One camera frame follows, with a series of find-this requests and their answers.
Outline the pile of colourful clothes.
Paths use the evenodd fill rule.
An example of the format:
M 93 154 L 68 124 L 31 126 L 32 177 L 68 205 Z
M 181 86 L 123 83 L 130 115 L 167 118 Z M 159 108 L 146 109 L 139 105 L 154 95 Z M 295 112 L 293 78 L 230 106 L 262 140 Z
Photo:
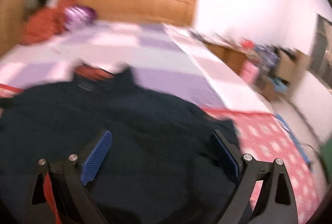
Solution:
M 260 45 L 249 39 L 240 41 L 242 50 L 248 55 L 248 61 L 259 68 L 259 74 L 265 73 L 269 77 L 275 77 L 275 71 L 279 63 L 279 50 L 275 46 Z

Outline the pink plush toy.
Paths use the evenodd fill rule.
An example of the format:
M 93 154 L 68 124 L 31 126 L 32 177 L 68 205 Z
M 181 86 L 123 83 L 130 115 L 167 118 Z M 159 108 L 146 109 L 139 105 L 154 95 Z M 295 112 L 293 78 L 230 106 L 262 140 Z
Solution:
M 244 62 L 239 76 L 247 84 L 253 84 L 257 79 L 258 73 L 259 73 L 259 68 L 255 66 L 255 64 L 247 60 Z

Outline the cardboard box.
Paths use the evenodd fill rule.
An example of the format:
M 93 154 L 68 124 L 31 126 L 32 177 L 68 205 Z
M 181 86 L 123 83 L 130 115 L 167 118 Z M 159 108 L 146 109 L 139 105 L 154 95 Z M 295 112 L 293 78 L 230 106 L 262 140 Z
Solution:
M 279 48 L 277 56 L 276 63 L 261 75 L 258 86 L 259 92 L 270 102 L 280 98 L 290 100 L 311 63 L 311 57 L 300 50 Z

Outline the wooden nightstand cabinet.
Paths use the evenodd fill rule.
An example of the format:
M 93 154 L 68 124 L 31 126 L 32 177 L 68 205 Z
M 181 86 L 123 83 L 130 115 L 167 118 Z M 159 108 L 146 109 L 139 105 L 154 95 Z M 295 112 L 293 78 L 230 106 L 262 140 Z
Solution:
M 249 59 L 248 55 L 235 44 L 222 44 L 208 40 L 203 35 L 190 31 L 190 37 L 204 44 L 204 46 L 225 63 L 238 76 Z

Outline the wooden headboard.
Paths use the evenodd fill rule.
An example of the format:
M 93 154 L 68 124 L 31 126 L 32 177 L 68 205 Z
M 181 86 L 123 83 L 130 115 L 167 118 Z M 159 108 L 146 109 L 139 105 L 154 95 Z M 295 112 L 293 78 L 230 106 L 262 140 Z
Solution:
M 99 19 L 135 24 L 190 27 L 197 0 L 75 0 L 97 11 Z

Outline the blue floor mat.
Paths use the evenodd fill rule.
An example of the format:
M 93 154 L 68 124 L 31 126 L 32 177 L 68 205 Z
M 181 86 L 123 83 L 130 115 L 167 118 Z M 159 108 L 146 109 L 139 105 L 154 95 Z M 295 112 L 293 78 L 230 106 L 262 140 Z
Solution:
M 304 162 L 306 163 L 306 165 L 308 166 L 309 170 L 311 170 L 311 162 L 310 162 L 308 156 L 306 155 L 306 153 L 304 152 L 298 138 L 294 135 L 294 133 L 291 131 L 289 125 L 285 122 L 285 120 L 279 114 L 276 114 L 275 116 L 276 116 L 277 120 L 279 121 L 281 127 L 287 132 L 288 136 L 294 143 L 295 147 L 297 148 L 298 152 L 302 156 L 302 158 L 303 158 Z

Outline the dark navy padded jacket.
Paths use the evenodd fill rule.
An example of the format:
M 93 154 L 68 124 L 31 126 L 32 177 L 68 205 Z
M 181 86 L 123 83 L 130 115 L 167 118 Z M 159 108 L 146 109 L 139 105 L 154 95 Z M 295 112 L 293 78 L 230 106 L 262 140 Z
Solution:
M 1 117 L 1 200 L 22 222 L 40 159 L 78 154 L 103 130 L 112 146 L 88 191 L 112 223 L 211 223 L 231 182 L 210 146 L 220 130 L 238 144 L 231 121 L 193 103 L 113 78 L 39 85 L 11 98 Z

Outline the window with metal frame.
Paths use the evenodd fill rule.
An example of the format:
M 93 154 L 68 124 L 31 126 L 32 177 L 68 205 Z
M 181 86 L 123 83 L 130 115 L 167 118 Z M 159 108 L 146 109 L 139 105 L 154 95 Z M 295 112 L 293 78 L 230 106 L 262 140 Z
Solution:
M 331 22 L 317 16 L 310 72 L 331 87 Z

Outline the purple patterned pillow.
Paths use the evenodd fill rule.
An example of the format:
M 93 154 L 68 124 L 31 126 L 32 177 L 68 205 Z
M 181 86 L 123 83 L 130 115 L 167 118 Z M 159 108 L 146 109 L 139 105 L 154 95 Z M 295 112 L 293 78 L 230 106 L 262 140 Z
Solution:
M 92 25 L 98 18 L 97 11 L 83 5 L 72 5 L 64 9 L 64 27 L 67 31 L 75 31 Z

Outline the red white checkered blanket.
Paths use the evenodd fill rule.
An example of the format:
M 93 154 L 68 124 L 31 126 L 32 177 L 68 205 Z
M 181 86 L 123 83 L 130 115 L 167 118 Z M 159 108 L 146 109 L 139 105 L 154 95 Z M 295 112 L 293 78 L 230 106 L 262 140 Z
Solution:
M 11 98 L 21 94 L 26 89 L 17 92 L 10 98 L 1 99 L 1 117 L 4 110 L 11 106 Z M 234 145 L 238 148 L 241 154 L 251 154 L 257 161 L 263 162 L 273 162 L 277 158 L 284 161 L 294 191 L 298 215 L 297 223 L 305 223 L 316 210 L 316 198 L 311 191 L 308 191 L 304 197 L 296 196 L 295 192 L 300 186 L 299 180 L 308 178 L 308 166 L 277 119 L 269 113 L 249 114 L 226 112 L 215 108 L 200 109 L 215 120 L 232 122 L 238 140 L 238 144 Z M 15 220 L 2 200 L 1 216 L 2 223 L 24 223 L 24 218 L 22 222 Z

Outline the green board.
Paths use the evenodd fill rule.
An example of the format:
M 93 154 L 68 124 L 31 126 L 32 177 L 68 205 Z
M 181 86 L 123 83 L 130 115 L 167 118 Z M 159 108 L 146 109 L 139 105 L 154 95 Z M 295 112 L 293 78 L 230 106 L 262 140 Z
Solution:
M 331 139 L 320 148 L 320 156 L 325 163 L 326 168 L 331 172 L 332 165 L 332 143 Z

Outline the orange red down jacket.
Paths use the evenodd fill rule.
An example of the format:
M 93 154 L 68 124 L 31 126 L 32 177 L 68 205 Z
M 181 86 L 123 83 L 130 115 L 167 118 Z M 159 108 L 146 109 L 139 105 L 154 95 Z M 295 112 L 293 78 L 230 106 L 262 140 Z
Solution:
M 59 0 L 55 8 L 43 7 L 31 15 L 22 27 L 20 44 L 30 46 L 51 39 L 65 30 L 65 9 L 76 0 Z

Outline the wooden wardrobe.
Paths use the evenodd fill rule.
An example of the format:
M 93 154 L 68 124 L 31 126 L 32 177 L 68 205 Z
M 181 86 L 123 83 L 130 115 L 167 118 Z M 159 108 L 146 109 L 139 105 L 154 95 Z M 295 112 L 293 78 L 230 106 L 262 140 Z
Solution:
M 1 0 L 1 55 L 21 38 L 26 0 Z

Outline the purple pink patchwork bedsheet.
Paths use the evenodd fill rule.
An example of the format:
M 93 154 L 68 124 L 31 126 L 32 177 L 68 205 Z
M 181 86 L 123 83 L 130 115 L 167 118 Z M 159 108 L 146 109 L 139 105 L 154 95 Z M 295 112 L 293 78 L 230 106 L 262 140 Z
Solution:
M 110 73 L 130 67 L 136 84 L 201 107 L 243 112 L 269 108 L 239 76 L 185 28 L 98 21 L 1 58 L 1 84 L 17 89 L 70 81 L 86 63 Z

